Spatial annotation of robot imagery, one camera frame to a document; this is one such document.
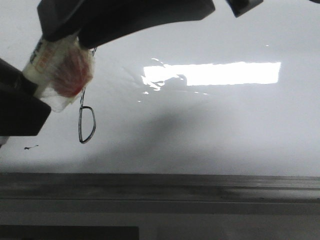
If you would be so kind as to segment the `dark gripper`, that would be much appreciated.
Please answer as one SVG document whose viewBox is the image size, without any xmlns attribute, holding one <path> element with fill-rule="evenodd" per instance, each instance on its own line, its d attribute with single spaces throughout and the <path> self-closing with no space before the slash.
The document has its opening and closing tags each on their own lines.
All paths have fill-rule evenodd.
<svg viewBox="0 0 320 240">
<path fill-rule="evenodd" d="M 263 0 L 226 0 L 235 17 L 247 13 L 251 9 L 260 5 Z"/>
</svg>

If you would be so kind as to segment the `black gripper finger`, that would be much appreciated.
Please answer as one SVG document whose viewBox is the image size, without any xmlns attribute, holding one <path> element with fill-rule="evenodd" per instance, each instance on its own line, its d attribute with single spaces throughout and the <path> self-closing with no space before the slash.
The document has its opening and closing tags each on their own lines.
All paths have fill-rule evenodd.
<svg viewBox="0 0 320 240">
<path fill-rule="evenodd" d="M 9 137 L 36 136 L 52 109 L 34 97 L 38 86 L 3 59 L 0 60 L 0 145 Z"/>
<path fill-rule="evenodd" d="M 214 11 L 211 0 L 42 0 L 37 6 L 45 40 L 76 35 L 85 48 L 155 26 L 200 21 Z"/>
</svg>

